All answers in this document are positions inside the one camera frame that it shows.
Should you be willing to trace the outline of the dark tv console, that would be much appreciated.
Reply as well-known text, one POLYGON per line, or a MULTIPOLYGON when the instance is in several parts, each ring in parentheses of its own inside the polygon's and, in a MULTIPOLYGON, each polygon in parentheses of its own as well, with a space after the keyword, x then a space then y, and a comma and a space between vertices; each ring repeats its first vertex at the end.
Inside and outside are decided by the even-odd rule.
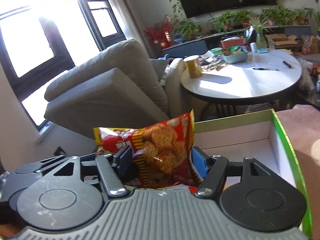
MULTIPOLYGON (((295 35, 297 40, 300 41, 303 35, 311 35, 312 31, 309 25, 268 26, 266 30, 263 31, 263 34, 295 35)), ((172 58, 185 58, 191 55, 202 55, 211 49, 222 48, 223 46, 227 48, 234 45, 246 46, 254 41, 256 41, 255 30, 249 28, 235 29, 170 46, 163 50, 163 54, 172 58)))

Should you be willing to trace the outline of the glass vase with plant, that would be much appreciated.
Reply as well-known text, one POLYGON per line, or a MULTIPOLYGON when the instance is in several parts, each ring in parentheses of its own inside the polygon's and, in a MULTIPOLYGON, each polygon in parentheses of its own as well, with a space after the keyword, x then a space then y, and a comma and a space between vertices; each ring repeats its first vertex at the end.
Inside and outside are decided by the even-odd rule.
POLYGON ((251 17, 249 20, 250 25, 256 33, 256 44, 258 49, 266 49, 268 44, 263 34, 263 31, 268 31, 267 23, 268 19, 265 17, 261 20, 259 17, 251 17))

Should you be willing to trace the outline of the light blue snack bowl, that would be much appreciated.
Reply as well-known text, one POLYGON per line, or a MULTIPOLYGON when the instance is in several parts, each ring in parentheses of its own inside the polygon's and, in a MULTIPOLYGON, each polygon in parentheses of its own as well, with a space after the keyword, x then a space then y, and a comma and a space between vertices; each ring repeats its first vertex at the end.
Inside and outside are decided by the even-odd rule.
POLYGON ((248 51, 242 46, 232 46, 222 50, 222 58, 228 64, 244 62, 248 58, 248 51))

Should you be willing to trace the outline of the black marker pen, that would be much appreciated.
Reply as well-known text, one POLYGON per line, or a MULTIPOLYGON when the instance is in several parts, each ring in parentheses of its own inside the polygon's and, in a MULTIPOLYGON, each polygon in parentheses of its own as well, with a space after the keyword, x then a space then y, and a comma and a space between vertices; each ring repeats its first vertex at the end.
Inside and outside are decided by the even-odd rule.
POLYGON ((283 61, 283 64, 285 64, 287 67, 289 67, 289 68, 292 68, 292 66, 291 66, 291 64, 289 64, 288 62, 286 62, 286 61, 283 61))

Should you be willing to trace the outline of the yellow canister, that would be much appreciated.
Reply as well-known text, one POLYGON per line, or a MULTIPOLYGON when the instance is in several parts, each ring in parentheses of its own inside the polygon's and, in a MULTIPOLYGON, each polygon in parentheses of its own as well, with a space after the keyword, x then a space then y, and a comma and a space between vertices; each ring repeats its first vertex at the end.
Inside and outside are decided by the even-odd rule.
POLYGON ((199 62, 199 55, 188 56, 183 59, 185 67, 189 71, 189 75, 192 79, 202 76, 202 68, 199 62))

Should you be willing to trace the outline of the white round coffee table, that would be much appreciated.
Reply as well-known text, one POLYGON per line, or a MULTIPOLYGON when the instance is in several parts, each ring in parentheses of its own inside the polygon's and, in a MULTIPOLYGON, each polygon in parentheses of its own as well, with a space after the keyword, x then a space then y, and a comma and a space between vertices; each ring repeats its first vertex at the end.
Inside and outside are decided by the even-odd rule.
POLYGON ((196 79, 186 69, 181 84, 203 101, 240 106, 278 100, 295 90, 301 77, 302 66, 295 57, 269 49, 262 54, 248 53, 246 61, 204 72, 196 79))

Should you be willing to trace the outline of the beige sofa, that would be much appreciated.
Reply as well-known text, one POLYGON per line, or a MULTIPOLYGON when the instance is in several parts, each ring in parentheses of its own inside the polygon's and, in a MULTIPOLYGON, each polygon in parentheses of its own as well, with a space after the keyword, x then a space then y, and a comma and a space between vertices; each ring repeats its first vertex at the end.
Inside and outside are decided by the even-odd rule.
POLYGON ((135 40, 121 41, 53 81, 45 118, 86 137, 96 127, 143 128, 191 110, 181 59, 151 59, 135 40))

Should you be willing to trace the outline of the cardboard box on console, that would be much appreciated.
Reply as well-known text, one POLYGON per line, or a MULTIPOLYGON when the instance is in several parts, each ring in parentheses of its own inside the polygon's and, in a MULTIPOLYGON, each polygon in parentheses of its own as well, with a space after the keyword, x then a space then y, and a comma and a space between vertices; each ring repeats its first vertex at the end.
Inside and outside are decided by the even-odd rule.
POLYGON ((285 34, 265 35, 268 47, 272 49, 290 49, 299 46, 295 39, 289 39, 285 34))

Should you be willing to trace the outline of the wall power socket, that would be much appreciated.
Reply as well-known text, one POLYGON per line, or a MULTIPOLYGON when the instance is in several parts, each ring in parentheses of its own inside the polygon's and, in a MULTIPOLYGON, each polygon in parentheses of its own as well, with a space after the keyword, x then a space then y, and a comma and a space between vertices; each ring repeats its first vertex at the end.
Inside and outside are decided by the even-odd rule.
POLYGON ((55 152, 53 153, 54 156, 66 155, 66 152, 59 146, 55 152))

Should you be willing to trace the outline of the red yellow snack bag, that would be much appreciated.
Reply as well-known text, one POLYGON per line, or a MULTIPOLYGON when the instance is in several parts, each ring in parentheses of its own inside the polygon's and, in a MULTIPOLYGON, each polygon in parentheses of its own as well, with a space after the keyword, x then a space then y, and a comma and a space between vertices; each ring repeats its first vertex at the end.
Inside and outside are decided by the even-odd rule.
POLYGON ((194 113, 144 128, 93 129, 95 141, 106 153, 128 147, 128 157, 118 157, 116 174, 130 187, 160 189, 175 185, 198 186, 200 178, 191 163, 195 137, 194 113))

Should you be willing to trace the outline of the pink polka dot tablecloth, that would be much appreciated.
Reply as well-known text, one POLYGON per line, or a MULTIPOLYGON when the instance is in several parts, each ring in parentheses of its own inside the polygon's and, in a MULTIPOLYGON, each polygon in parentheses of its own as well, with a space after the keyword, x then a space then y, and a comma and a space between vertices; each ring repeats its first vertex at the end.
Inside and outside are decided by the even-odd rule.
POLYGON ((319 239, 319 110, 295 105, 277 112, 298 158, 309 195, 313 238, 319 239))

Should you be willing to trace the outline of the green cardboard box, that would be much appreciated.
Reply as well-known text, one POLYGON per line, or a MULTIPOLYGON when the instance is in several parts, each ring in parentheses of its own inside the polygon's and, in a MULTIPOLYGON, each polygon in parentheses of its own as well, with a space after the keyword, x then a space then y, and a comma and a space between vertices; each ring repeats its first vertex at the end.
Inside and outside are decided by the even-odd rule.
POLYGON ((196 124, 193 147, 228 159, 217 199, 147 198, 146 239, 310 239, 312 215, 291 143, 272 110, 196 124))

